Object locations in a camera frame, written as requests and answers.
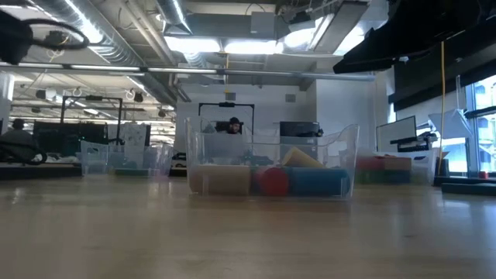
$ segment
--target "yellow cable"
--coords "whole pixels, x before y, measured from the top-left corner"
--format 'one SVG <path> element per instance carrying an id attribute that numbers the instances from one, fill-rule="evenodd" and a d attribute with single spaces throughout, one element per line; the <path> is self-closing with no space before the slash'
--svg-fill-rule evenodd
<path id="1" fill-rule="evenodd" d="M 226 61 L 226 69 L 229 69 L 229 53 L 227 54 L 227 61 Z M 226 89 L 224 89 L 224 94 L 227 94 L 229 93 L 229 89 L 227 88 L 228 87 L 228 83 L 229 83 L 229 75 L 226 75 Z"/>
<path id="2" fill-rule="evenodd" d="M 439 131 L 439 163 L 437 174 L 441 174 L 441 159 L 443 158 L 443 132 L 444 132 L 444 97 L 446 95 L 446 75 L 444 68 L 444 41 L 441 42 L 441 83 L 443 85 L 443 100 L 441 101 L 441 130 Z"/>

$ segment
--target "tan block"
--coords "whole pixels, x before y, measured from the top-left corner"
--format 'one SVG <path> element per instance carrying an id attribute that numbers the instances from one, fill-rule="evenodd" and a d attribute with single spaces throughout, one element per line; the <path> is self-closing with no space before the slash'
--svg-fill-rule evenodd
<path id="1" fill-rule="evenodd" d="M 204 195 L 248 195 L 251 173 L 248 166 L 198 165 L 188 168 L 189 187 Z"/>

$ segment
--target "plastic storage container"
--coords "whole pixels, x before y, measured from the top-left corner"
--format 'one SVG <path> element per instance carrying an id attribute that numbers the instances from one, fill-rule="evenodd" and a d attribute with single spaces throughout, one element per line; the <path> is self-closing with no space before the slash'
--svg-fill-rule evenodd
<path id="1" fill-rule="evenodd" d="M 186 120 L 188 183 L 201 195 L 350 198 L 359 127 L 322 138 L 195 131 Z"/>
<path id="2" fill-rule="evenodd" d="M 358 184 L 432 184 L 436 149 L 407 153 L 360 150 L 356 158 Z"/>
<path id="3" fill-rule="evenodd" d="M 83 174 L 168 175 L 171 146 L 108 146 L 81 141 Z"/>
<path id="4" fill-rule="evenodd" d="M 83 175 L 107 174 L 109 146 L 100 143 L 81 141 L 81 169 Z"/>
<path id="5" fill-rule="evenodd" d="M 171 146 L 110 146 L 108 171 L 115 175 L 160 176 L 171 170 Z"/>

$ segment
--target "wooden table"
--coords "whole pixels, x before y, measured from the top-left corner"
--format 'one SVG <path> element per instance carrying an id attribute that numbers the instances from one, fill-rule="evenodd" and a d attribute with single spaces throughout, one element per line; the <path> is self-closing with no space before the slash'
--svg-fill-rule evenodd
<path id="1" fill-rule="evenodd" d="M 185 179 L 3 181 L 2 278 L 495 278 L 496 199 L 191 197 Z"/>

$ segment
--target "ceiling light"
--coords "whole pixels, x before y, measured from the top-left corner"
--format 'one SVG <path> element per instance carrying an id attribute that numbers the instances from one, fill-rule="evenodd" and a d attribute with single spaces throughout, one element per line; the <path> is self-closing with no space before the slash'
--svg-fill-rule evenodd
<path id="1" fill-rule="evenodd" d="M 101 70 L 101 71 L 139 71 L 139 67 L 120 66 L 95 66 L 95 65 L 71 65 L 75 70 Z"/>
<path id="2" fill-rule="evenodd" d="M 234 54 L 274 54 L 276 52 L 276 41 L 232 41 L 227 44 L 225 51 Z"/>
<path id="3" fill-rule="evenodd" d="M 10 119 L 16 119 L 18 116 L 9 116 Z M 58 117 L 34 117 L 34 116 L 23 116 L 25 120 L 53 120 L 55 122 L 59 122 L 60 118 Z M 117 124 L 117 120 L 109 120 L 109 119 L 89 119 L 89 118 L 64 118 L 64 121 L 91 121 L 91 122 L 105 122 L 108 124 Z M 121 123 L 129 123 L 135 122 L 137 124 L 172 124 L 171 121 L 167 120 L 121 120 Z"/>
<path id="4" fill-rule="evenodd" d="M 182 53 L 219 52 L 221 50 L 219 42 L 215 39 L 177 38 L 171 36 L 165 36 L 164 38 L 171 50 Z"/>
<path id="5" fill-rule="evenodd" d="M 356 26 L 344 38 L 344 40 L 338 46 L 338 49 L 334 52 L 334 55 L 345 55 L 359 43 L 362 43 L 364 37 L 365 34 L 363 34 L 363 30 L 359 26 Z"/>
<path id="6" fill-rule="evenodd" d="M 61 69 L 64 66 L 61 64 L 46 64 L 46 63 L 19 63 L 20 67 L 33 67 L 33 68 L 47 68 L 47 69 Z"/>
<path id="7" fill-rule="evenodd" d="M 167 116 L 167 114 L 165 113 L 165 111 L 163 109 L 159 109 L 159 111 L 158 111 L 158 117 L 164 118 L 165 116 Z"/>
<path id="8" fill-rule="evenodd" d="M 185 69 L 185 68 L 148 68 L 151 72 L 163 73 L 178 73 L 178 74 L 217 74 L 216 70 L 212 69 Z"/>
<path id="9" fill-rule="evenodd" d="M 313 38 L 314 32 L 315 28 L 301 29 L 291 32 L 284 38 L 284 43 L 290 48 L 305 45 Z"/>
<path id="10" fill-rule="evenodd" d="M 95 26 L 86 18 L 86 16 L 76 7 L 71 0 L 65 2 L 72 8 L 72 10 L 80 17 L 82 26 L 79 30 L 86 35 L 90 43 L 100 43 L 103 40 L 103 35 L 95 28 Z"/>
<path id="11" fill-rule="evenodd" d="M 91 113 L 92 115 L 98 115 L 98 111 L 91 108 L 84 109 L 84 111 L 87 113 Z"/>
<path id="12" fill-rule="evenodd" d="M 126 76 L 126 78 L 128 78 L 132 83 L 134 83 L 135 86 L 137 86 L 139 89 L 143 90 L 145 93 L 147 93 L 148 95 L 151 95 L 148 90 L 145 88 L 145 85 L 143 85 L 141 82 L 139 81 L 136 81 L 134 78 L 132 77 L 128 77 Z"/>
<path id="13" fill-rule="evenodd" d="M 134 100 L 135 102 L 143 102 L 143 93 L 142 93 L 142 92 L 136 92 L 136 93 L 134 94 L 134 98 L 133 98 L 133 100 Z"/>

